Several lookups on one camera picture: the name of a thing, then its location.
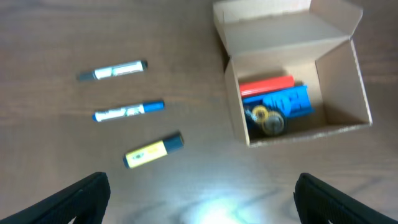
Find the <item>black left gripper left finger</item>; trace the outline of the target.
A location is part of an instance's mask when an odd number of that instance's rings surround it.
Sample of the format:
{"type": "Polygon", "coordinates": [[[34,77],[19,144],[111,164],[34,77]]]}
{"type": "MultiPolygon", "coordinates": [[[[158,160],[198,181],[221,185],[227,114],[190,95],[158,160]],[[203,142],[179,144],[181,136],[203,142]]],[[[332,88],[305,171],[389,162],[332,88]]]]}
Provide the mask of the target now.
{"type": "Polygon", "coordinates": [[[111,189],[104,172],[95,172],[1,223],[101,223],[111,189]]]}

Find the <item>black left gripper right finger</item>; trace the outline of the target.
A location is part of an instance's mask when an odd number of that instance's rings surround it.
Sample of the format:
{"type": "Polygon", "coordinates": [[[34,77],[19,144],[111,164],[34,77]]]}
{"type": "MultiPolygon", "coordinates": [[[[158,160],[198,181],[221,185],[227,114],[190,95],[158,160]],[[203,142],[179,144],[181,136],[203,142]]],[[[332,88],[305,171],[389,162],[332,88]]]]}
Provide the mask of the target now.
{"type": "Polygon", "coordinates": [[[397,224],[309,173],[300,174],[294,202],[302,224],[397,224]]]}

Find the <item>black yellow correction tape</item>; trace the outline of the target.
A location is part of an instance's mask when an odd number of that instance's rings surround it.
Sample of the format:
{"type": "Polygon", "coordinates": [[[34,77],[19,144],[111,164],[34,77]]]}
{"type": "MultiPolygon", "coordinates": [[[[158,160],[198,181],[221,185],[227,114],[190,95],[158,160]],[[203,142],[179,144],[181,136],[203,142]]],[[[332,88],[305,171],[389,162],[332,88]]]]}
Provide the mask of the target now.
{"type": "Polygon", "coordinates": [[[264,105],[245,106],[244,114],[247,124],[262,131],[265,136],[280,136],[287,130],[287,118],[280,110],[264,105]]]}

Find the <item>blue plastic holder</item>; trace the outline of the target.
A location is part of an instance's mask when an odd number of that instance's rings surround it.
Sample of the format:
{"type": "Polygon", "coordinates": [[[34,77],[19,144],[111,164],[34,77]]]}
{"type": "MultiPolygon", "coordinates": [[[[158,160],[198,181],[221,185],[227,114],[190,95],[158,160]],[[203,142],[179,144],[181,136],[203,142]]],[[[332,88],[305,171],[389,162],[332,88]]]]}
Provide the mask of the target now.
{"type": "Polygon", "coordinates": [[[263,105],[266,108],[280,110],[288,119],[298,118],[314,112],[307,90],[307,85],[300,85],[251,96],[243,98],[243,105],[263,105]]]}

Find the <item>red stapler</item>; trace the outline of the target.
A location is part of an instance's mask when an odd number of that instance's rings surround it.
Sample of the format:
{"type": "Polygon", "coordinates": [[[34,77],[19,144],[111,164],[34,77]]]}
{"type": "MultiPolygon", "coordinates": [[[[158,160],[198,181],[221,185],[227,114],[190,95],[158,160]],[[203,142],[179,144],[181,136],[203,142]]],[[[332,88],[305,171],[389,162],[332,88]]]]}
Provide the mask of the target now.
{"type": "Polygon", "coordinates": [[[263,79],[255,82],[242,83],[239,85],[239,91],[242,97],[249,97],[269,93],[285,88],[292,88],[295,84],[291,75],[263,79]]]}

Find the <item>brown cardboard box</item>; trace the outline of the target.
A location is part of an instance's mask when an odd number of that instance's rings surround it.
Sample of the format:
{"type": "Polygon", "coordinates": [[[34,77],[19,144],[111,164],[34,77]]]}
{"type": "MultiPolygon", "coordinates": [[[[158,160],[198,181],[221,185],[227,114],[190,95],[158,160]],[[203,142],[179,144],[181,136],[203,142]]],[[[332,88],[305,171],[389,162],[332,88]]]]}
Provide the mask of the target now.
{"type": "Polygon", "coordinates": [[[363,10],[347,1],[220,1],[216,30],[228,53],[224,72],[236,138],[250,147],[314,139],[372,125],[352,36],[363,10]],[[239,85],[291,75],[307,85],[314,112],[287,118],[269,137],[246,122],[239,85]]]}

